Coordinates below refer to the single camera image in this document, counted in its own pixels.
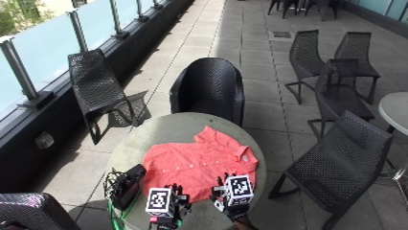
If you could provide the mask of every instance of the white table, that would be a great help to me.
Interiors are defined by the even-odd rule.
[[[177,113],[152,120],[134,128],[126,138],[118,143],[106,166],[106,173],[112,167],[120,172],[126,172],[142,162],[142,158],[152,145],[165,143],[194,143],[194,136],[205,129],[213,127],[234,137],[245,146],[250,146],[258,159],[257,186],[250,207],[255,207],[267,182],[266,159],[261,148],[247,132],[230,121],[202,113]],[[146,198],[140,195],[136,205],[124,219],[128,229],[148,229],[149,215],[144,211]],[[195,202],[191,213],[184,218],[182,229],[207,230],[229,229],[231,221],[219,213],[213,202],[207,199]]]
[[[383,118],[391,125],[387,132],[392,133],[395,130],[399,130],[408,135],[408,92],[387,95],[380,101],[379,110]],[[394,165],[392,168],[392,171],[388,172],[388,177],[396,182],[408,205],[408,176],[405,175],[408,161],[403,162],[400,168],[396,169]]]

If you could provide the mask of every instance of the balcony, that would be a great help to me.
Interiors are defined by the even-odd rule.
[[[380,129],[388,127],[378,111],[382,98],[408,90],[408,51],[404,49],[408,39],[348,11],[340,11],[336,20],[330,12],[324,22],[316,8],[306,17],[294,16],[294,11],[289,11],[282,19],[282,11],[275,9],[267,15],[269,4],[269,0],[195,0],[124,81],[125,93],[134,95],[146,91],[144,99],[152,119],[168,115],[169,91],[182,69],[197,58],[227,59],[243,76],[243,127],[257,140],[267,161],[266,192],[250,218],[261,229],[320,229],[330,214],[306,195],[267,200],[267,192],[281,173],[316,143],[306,122],[320,116],[314,92],[304,87],[302,104],[298,104],[285,87],[286,82],[298,80],[289,61],[295,33],[320,31],[319,52],[327,60],[346,32],[372,32],[370,58],[382,78],[374,105],[368,107],[376,115],[372,124]],[[277,37],[274,32],[289,32],[291,37]],[[358,87],[367,94],[370,81],[360,80]],[[106,116],[100,124],[101,128],[106,126]],[[130,127],[112,127],[94,146],[84,124],[76,126],[64,140],[59,157],[31,186],[31,192],[47,192],[56,197],[81,229],[110,229],[104,171],[114,146],[129,131]],[[390,158],[394,162],[408,162],[408,137],[397,131]],[[407,229],[407,217],[397,187],[379,179],[334,229]]]

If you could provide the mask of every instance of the black device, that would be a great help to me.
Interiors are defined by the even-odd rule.
[[[110,172],[116,179],[110,182],[110,192],[106,194],[112,205],[120,211],[126,210],[130,201],[140,191],[140,181],[142,180],[146,170],[141,164],[133,167],[128,172]]]

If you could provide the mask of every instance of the chair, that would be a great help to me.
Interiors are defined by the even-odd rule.
[[[80,230],[61,204],[49,194],[0,194],[0,222],[24,229]]]
[[[136,113],[105,60],[102,51],[97,49],[69,55],[68,61],[72,86],[80,110],[93,143],[97,145],[102,136],[94,119],[117,110],[121,104],[128,104],[129,106],[130,118],[126,118],[128,123],[134,122]]]
[[[392,136],[346,111],[328,134],[282,173],[269,199],[304,194],[332,213],[330,230],[376,180],[391,148]],[[289,177],[296,188],[279,192]]]
[[[336,120],[348,110],[364,120],[374,119],[356,91],[356,59],[330,59],[315,87],[322,119],[307,121],[315,135],[324,135],[326,122]],[[314,123],[322,122],[320,133]]]
[[[242,76],[218,57],[195,60],[180,74],[170,90],[172,113],[199,112],[222,117],[242,127]]]
[[[298,14],[298,0],[271,0],[267,15],[270,15],[271,8],[275,4],[277,4],[277,11],[279,11],[281,2],[283,3],[282,18],[285,18],[286,12],[289,11],[293,4],[295,5],[295,15],[296,15]]]
[[[314,87],[303,79],[320,75],[324,62],[320,59],[318,51],[319,30],[296,32],[295,40],[290,52],[290,61],[298,76],[298,82],[285,84],[295,95],[298,103],[302,103],[300,89],[304,84],[311,90]],[[290,87],[298,86],[298,92]]]
[[[308,10],[312,7],[312,5],[316,5],[320,11],[320,18],[322,21],[324,21],[324,16],[327,14],[328,8],[332,8],[334,12],[334,19],[336,19],[336,13],[339,10],[339,3],[340,0],[308,0],[304,16],[307,16]]]
[[[371,40],[371,33],[347,32],[339,44],[339,47],[336,48],[334,58],[359,59],[358,77],[372,78],[372,84],[368,96],[366,97],[360,94],[360,97],[370,104],[372,104],[376,82],[380,78],[380,75],[370,63],[370,58],[368,58],[370,40]]]

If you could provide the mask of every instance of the fabric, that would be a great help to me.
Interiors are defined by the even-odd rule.
[[[146,168],[142,191],[146,196],[150,188],[176,183],[190,195],[190,202],[207,199],[210,188],[218,186],[217,176],[223,178],[225,173],[249,174],[255,186],[258,160],[250,147],[209,126],[194,140],[191,144],[152,146],[142,159]]]

